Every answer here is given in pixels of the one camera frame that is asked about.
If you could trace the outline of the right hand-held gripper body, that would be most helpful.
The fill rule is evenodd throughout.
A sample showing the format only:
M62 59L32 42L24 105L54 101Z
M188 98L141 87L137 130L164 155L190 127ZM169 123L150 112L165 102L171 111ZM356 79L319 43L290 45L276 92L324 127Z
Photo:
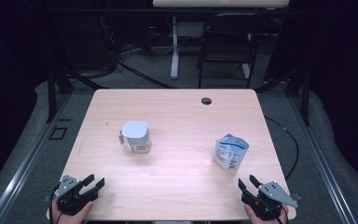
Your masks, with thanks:
M250 205L255 211L256 215L262 220L273 220L277 218L282 209L282 204L298 208L297 201L295 201L276 181L261 184L257 188L258 194L254 196L244 195L241 192L241 200Z

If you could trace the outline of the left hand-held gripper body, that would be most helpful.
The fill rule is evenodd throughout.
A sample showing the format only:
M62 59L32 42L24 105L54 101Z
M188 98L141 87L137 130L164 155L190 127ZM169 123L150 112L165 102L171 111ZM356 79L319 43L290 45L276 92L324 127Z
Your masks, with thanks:
M78 213L88 202L93 202L98 198L98 193L90 193L90 190L81 194L82 180L71 175L64 175L55 193L58 199L58 207L65 215L73 216Z

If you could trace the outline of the white and blue pouch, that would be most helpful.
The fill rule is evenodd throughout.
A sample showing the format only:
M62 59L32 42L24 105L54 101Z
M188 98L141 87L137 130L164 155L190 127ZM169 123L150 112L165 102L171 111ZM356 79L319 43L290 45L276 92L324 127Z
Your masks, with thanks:
M213 160L224 170L237 172L249 144L230 133L215 141Z

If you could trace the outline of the clear container with grey lid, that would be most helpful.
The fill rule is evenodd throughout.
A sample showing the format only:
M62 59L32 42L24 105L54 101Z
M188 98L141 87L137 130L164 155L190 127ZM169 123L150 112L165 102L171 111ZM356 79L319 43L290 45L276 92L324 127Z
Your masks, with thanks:
M151 150L148 124L143 120L127 121L118 139L121 145L128 142L131 151L135 154L147 154Z

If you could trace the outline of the person's left hand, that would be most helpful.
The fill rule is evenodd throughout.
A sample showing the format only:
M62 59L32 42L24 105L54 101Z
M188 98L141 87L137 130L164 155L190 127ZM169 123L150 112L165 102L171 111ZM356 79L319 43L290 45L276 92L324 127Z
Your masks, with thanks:
M58 200L54 199L51 206L50 221L52 224L82 224L93 207L93 202L88 202L78 213L73 216L62 214L58 208Z

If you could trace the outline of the person's right hand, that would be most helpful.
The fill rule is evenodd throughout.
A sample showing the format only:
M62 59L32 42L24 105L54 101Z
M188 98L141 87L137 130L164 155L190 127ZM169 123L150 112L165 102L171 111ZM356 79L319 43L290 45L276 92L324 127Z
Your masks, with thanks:
M262 220L260 217L258 217L253 210L253 208L246 204L244 206L244 210L248 216L248 218L251 220L253 224L288 224L288 207L286 204L282 204L282 209L280 215L273 219L273 220Z

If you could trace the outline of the black metal stand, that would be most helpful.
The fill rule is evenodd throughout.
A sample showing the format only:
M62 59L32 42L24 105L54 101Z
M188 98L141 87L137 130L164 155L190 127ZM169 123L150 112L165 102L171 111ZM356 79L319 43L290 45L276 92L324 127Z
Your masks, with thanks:
M309 120L309 106L310 106L310 73L307 67L296 68L280 77L275 77L267 84L255 89L257 93L264 92L272 87L278 85L285 79L289 79L289 84L286 87L285 94L288 97L295 97L299 90L301 92L300 117L307 126L310 126Z
M59 88L63 94L71 94L74 90L73 85L69 81L72 77L81 83L85 84L92 89L99 90L103 86L91 81L90 79L83 77L78 72L69 69L65 66L59 66L51 68L48 73L48 119L47 122L51 122L57 114L57 97L56 88Z

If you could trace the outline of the black folding chair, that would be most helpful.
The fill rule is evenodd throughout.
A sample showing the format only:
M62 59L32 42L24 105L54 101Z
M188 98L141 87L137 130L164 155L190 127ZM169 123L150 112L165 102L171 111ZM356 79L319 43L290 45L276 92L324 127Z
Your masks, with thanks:
M250 87L261 38L269 28L269 20L258 13L218 13L202 27L198 87L203 80L203 63L235 63L249 67L246 87Z

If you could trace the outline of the white desk with white legs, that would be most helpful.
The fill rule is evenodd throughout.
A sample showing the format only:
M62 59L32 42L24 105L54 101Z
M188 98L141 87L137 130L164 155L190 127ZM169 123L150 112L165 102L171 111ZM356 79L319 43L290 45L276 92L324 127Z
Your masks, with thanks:
M266 9L284 8L289 5L289 0L153 0L154 7L171 8L252 8L261 7ZM179 52L177 20L172 19L172 71L171 79L178 78Z

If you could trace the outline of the aluminium floor rail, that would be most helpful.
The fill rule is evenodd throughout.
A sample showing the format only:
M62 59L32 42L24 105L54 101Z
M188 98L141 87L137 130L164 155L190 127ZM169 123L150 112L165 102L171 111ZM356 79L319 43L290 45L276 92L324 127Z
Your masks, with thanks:
M296 98L289 97L288 102L295 113L296 119L301 129L305 133L310 143L312 157L324 182L324 186L326 187L330 198L337 210L341 222L343 224L358 224L356 218L353 215L353 212L348 205L347 200L342 193L341 187L339 186L334 174L332 173L332 170L322 152L322 149L312 131L312 128L306 124L301 116L301 106L298 100Z
M48 203L75 141L82 113L64 95L51 122L37 105L18 144L0 174L0 224L48 224Z

